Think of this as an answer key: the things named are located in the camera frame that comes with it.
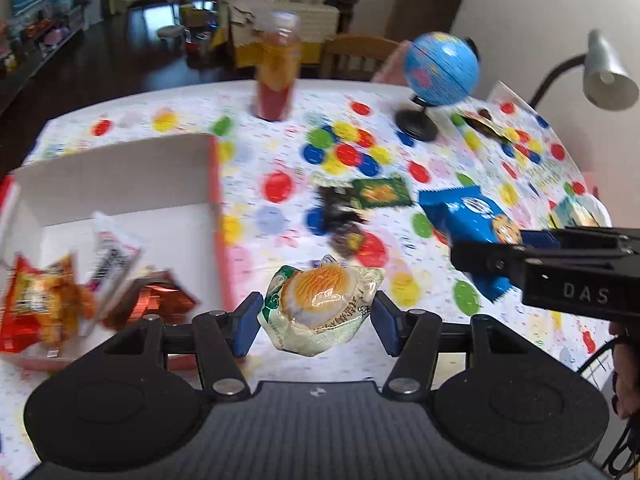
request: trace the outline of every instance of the globe stand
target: globe stand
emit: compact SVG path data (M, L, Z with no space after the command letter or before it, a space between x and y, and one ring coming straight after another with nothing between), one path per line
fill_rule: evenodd
M400 131L415 140L431 142L438 135L438 127L427 115L426 109L432 105L414 96L412 102L422 107L422 110L400 110L396 112L396 126Z

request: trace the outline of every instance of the round table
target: round table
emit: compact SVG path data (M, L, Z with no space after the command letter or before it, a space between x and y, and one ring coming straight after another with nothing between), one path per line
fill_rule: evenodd
M468 99L437 108L431 115L440 134L435 142L423 144L400 134L393 122L398 108L412 106L408 88L301 80L291 117L267 123L250 113L254 85L225 82L150 92L72 112L46 124L25 164L149 136L216 136L225 240L218 256L228 261L221 276L227 306L238 304L252 290L264 294L282 264L305 269L332 252L327 238L307 222L319 206L320 183L400 174L414 197L421 189L479 184L521 227L533 229L545 227L551 202L585 189L548 124L517 107ZM516 150L505 151L458 118L452 121L457 111L480 108L510 128ZM351 146L348 158L344 148L338 150L345 145ZM523 306L516 289L495 303L485 300L451 267L445 241L418 205L365 215L369 250L353 263L385 268L381 288L401 308L425 308L448 322L468 322L476 312L491 314L573 369L609 338L606 323ZM255 388L260 380L373 379L382 385L393 364L366 320L350 343L313 358L277 351L260 330L242 366ZM434 387L463 366L462 355L441 356ZM602 386L610 363L594 370L590 380ZM14 478L37 463L22 426L22 410L45 378L42 372L18 370L0 360L0 470L6 468ZM196 373L185 378L197 382Z

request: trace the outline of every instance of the hand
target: hand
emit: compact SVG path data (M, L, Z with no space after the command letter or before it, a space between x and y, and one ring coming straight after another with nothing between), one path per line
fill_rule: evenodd
M611 335L625 335L625 327L618 323L609 325ZM613 409L623 420L629 418L640 408L640 362L636 353L627 344L617 344L613 347L613 366L618 375L614 382L617 401L613 401Z
M409 51L411 41L403 41L389 56L371 79L372 83L408 86L404 77L404 58Z

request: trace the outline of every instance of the bottle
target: bottle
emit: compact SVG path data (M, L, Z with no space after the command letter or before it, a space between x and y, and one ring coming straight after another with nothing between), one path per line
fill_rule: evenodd
M256 70L255 115L266 121L289 116L293 88L300 74L300 18L293 12L272 12L260 34L262 59Z

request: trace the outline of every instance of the tablecloth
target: tablecloth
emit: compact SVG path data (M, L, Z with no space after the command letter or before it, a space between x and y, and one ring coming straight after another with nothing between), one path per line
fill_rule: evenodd
M234 304L252 290L264 293L282 264L306 269L333 253L316 223L319 184L399 175L414 198L421 189L478 184L523 228L546 226L552 203L585 192L578 168L551 127L512 104L469 98L435 109L431 116L440 134L424 144L395 127L394 111L410 106L405 88L303 81L292 116L281 123L251 115L252 93L252 82L212 84L78 110L46 125L26 164L149 136L216 136L223 256ZM462 110L483 108L510 128L510 148L451 120ZM606 323L523 306L516 289L495 303L487 301L451 267L446 240L419 206L375 209L365 216L366 242L352 263L383 267L382 290L401 308L431 310L448 322L468 322L476 312L490 314L572 369L609 338ZM382 385L393 363L367 320L350 343L314 358L276 351L260 330L243 371L252 388L260 380L368 378ZM463 359L441 356L439 365L434 386L462 369ZM596 364L592 371L590 380L601 385L610 363ZM0 466L15 477L36 463L22 427L22 408L45 378L0 362ZM194 375L187 378L196 382Z

